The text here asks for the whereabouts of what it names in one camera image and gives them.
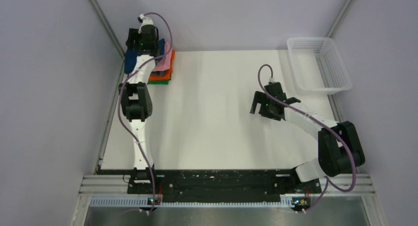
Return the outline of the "green folded t-shirt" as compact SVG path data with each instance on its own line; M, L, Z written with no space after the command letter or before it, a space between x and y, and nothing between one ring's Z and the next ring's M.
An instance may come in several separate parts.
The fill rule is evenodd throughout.
M149 85L168 85L170 80L150 80L147 84Z

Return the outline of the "blue mickey print t-shirt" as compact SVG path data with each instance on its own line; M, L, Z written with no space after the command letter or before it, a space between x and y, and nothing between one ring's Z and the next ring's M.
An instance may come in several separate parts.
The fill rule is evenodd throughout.
M159 52L157 54L158 56L163 55L165 53L165 43L166 41L164 38L158 41L158 45L159 45ZM132 73L136 62L137 62L137 52L132 49L127 49L125 52L124 73L127 75Z

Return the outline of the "orange folded t-shirt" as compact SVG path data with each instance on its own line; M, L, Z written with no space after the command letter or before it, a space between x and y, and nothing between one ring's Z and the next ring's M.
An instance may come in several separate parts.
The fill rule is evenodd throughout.
M157 75L156 72L152 72L152 75L150 76L149 81L150 80L168 80L168 79L171 80L173 66L174 66L174 58L175 58L175 50L173 49L170 68L167 71L162 72L160 75Z

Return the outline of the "pink folded t-shirt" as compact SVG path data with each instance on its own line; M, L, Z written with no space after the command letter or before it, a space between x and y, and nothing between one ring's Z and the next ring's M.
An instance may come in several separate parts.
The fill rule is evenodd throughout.
M153 72L165 72L170 68L173 49L169 41L165 42L164 53L166 53L166 56L157 62Z

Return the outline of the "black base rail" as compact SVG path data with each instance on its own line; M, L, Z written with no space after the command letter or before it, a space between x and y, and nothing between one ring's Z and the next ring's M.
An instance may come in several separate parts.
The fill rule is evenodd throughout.
M128 194L158 203L270 203L285 194L321 193L318 179L301 182L294 169L134 170Z

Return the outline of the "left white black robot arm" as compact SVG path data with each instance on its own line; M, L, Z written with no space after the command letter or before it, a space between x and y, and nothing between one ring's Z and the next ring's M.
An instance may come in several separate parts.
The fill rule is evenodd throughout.
M154 58L160 54L158 40L158 29L154 25L129 29L124 64L128 81L119 84L118 87L121 93L118 113L126 118L123 126L133 136L134 142L131 182L139 184L146 193L152 193L158 187L158 180L153 172L154 162L150 147L146 143L146 120L153 112L147 83L156 66Z

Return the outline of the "white plastic basket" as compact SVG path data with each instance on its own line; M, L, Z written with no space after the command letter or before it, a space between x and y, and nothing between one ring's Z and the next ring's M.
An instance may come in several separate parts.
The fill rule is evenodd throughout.
M333 95L352 89L346 63L333 39L292 37L286 43L298 94Z

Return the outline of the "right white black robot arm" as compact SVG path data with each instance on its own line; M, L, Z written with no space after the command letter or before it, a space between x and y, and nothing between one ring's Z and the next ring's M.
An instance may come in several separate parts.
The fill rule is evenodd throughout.
M365 163L365 155L353 123L327 119L309 109L299 99L288 98L279 82L269 82L263 88L263 92L254 93L251 114L255 113L259 105L258 113L262 117L290 122L317 141L318 156L294 167L296 175L289 179L289 186L294 192L303 192L311 180L351 173Z

